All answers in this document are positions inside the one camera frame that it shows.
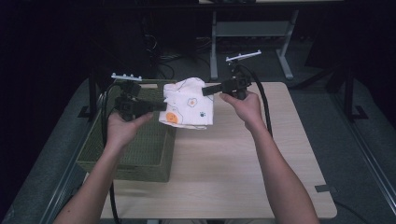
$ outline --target left hand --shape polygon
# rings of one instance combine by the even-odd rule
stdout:
[[[123,150],[134,139],[137,130],[149,120],[153,114],[147,113],[138,119],[125,121],[119,113],[113,113],[107,122],[107,144],[106,147],[115,148],[123,153]]]

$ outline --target hand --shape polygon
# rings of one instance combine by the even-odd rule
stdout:
[[[238,117],[245,122],[248,130],[256,124],[263,124],[262,121],[262,107],[259,96],[251,91],[246,91],[247,98],[245,100],[238,100],[229,94],[221,93],[220,98],[229,103],[235,109]]]
[[[138,119],[125,121],[119,113],[113,113],[107,122],[106,147],[123,150],[134,139],[137,130],[152,118],[152,113],[147,113]]]

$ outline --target white cloth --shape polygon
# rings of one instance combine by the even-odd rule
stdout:
[[[159,121],[178,128],[206,129],[213,124],[213,95],[203,96],[205,83],[198,77],[187,78],[163,87],[168,104]]]

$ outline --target orange circle print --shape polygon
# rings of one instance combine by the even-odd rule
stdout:
[[[166,121],[170,123],[177,123],[177,116],[174,113],[168,112],[166,113]]]

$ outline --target forearm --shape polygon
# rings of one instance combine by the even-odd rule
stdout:
[[[55,223],[98,223],[120,155],[105,148],[78,193],[63,208]]]
[[[318,223],[304,185],[283,158],[265,125],[255,124],[251,132],[277,223]]]

